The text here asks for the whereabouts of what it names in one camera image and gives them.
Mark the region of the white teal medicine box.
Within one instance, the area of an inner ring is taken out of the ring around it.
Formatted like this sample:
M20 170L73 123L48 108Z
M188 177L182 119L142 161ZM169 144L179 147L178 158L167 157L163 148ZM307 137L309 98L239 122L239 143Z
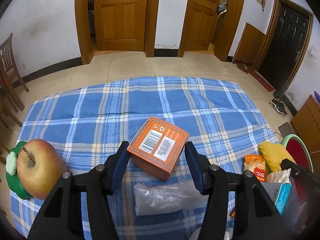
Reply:
M282 214L291 191L291 184L269 182L262 182L261 184L270 196L279 213Z

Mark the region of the yellow foam net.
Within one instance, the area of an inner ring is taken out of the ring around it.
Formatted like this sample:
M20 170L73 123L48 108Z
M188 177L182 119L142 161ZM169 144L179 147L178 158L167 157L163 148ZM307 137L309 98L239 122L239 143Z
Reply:
M284 159L288 159L289 161L296 163L293 157L281 144L265 141L260 143L258 147L272 172L278 172L281 170L280 165Z

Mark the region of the orange snack packet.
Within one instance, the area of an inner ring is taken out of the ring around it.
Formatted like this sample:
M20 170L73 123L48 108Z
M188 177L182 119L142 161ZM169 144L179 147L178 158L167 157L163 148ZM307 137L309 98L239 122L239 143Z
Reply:
M244 159L244 172L251 171L260 182L266 179L266 161L256 154L249 154Z

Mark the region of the clear plastic tissue pack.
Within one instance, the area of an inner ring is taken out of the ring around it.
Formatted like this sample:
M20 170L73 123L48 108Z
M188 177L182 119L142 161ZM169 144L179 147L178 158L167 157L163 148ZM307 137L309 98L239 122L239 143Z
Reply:
M208 201L208 196L200 194L191 180L161 186L137 183L133 189L137 216L198 209L205 207Z

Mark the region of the orange cardboard box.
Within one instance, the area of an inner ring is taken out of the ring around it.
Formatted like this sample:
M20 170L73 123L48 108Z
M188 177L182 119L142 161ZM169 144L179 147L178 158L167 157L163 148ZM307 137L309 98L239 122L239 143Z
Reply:
M127 147L133 165L161 181L168 181L189 138L183 129L150 117Z

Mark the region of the cream paper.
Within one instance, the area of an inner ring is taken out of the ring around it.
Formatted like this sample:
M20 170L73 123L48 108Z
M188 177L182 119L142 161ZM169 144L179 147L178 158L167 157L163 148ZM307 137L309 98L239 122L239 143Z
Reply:
M280 184L290 184L290 174L291 169L282 170L278 172L271 172L267 178L266 181L268 183L280 183Z

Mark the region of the red bin with green rim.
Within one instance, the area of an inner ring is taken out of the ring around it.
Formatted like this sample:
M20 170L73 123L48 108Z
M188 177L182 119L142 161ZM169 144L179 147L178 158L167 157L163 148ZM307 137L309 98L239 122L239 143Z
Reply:
M283 137L281 144L293 157L297 165L300 165L313 173L313 164L308 149L299 136L288 134Z

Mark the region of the grey floor mat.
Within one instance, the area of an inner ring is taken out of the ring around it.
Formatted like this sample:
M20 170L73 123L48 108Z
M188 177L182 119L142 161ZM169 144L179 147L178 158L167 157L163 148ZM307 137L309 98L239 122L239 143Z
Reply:
M284 138L289 134L294 134L294 130L288 122L283 123L278 127L280 135Z

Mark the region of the wooden sideboard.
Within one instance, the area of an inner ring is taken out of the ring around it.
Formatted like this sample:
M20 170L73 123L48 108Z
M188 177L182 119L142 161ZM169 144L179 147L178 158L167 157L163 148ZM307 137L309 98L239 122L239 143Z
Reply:
M319 174L319 118L319 103L310 94L304 105L290 121L293 130L308 149L313 171L316 174Z

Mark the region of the red apple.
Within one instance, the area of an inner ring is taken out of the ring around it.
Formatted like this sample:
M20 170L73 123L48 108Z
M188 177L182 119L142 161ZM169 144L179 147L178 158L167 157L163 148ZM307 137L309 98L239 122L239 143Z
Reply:
M42 139L26 142L17 158L17 174L33 197L45 200L60 177L67 172L55 148Z

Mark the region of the green toy pepper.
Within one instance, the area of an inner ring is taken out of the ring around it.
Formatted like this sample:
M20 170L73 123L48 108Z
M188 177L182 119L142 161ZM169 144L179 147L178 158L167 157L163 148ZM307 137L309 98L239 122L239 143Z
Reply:
M17 174L17 158L21 148L26 144L25 141L20 141L17 145L9 151L9 154L6 157L6 180L9 189L16 193L19 198L26 200L30 199L31 195L23 187L18 174Z

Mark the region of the black sneakers pair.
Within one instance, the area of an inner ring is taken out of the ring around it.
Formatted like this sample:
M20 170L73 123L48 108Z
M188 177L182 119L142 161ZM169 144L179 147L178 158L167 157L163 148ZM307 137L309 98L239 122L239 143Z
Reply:
M282 100L282 95L278 91L274 91L273 99L270 101L270 105L276 110L278 114L287 116L285 103Z

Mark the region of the purple bag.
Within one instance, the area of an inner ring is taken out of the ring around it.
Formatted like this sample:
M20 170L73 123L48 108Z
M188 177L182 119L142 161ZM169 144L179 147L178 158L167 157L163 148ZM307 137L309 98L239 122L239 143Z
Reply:
M317 102L320 103L320 95L316 91L314 91L314 96Z

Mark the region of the red door mat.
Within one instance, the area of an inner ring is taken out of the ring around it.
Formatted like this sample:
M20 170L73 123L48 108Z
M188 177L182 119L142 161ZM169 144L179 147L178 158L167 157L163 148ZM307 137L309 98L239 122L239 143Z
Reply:
M253 69L248 69L248 73L251 74L268 92L274 91L274 88L258 72Z

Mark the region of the wooden shoe cabinet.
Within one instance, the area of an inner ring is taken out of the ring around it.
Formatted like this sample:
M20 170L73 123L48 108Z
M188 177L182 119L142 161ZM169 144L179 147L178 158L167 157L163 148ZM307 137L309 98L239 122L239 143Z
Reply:
M253 25L246 23L233 62L254 65L261 53L266 35Z

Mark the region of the black entrance door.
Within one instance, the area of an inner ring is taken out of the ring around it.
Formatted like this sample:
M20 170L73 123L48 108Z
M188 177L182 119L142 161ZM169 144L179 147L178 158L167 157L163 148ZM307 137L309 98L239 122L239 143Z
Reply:
M309 15L281 3L276 27L259 74L278 92L282 91L303 49L307 37Z

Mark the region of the wooden chair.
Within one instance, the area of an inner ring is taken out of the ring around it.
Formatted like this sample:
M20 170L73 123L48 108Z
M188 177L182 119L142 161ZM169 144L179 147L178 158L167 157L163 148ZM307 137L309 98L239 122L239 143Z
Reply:
M13 33L1 44L1 78L8 101L11 103L15 112L18 112L23 111L25 106L17 95L13 82L17 79L26 92L29 92L29 88L26 86L18 71L12 48L12 37Z

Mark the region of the middle wooden door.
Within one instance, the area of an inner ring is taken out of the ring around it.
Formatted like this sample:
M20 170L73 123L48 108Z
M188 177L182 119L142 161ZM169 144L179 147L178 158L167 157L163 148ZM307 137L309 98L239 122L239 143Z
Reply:
M220 0L187 0L180 52L207 50L213 38Z

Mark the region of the wooden door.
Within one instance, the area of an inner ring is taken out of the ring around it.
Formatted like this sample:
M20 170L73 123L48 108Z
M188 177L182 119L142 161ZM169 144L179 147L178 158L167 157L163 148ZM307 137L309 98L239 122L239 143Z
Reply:
M187 0L180 52L207 50L213 38L220 0Z
M143 51L147 0L94 0L97 50Z

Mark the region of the left wooden door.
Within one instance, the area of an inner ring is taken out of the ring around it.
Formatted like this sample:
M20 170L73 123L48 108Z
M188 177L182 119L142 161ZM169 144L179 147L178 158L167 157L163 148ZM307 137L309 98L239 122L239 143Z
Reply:
M147 0L94 0L97 50L143 51Z

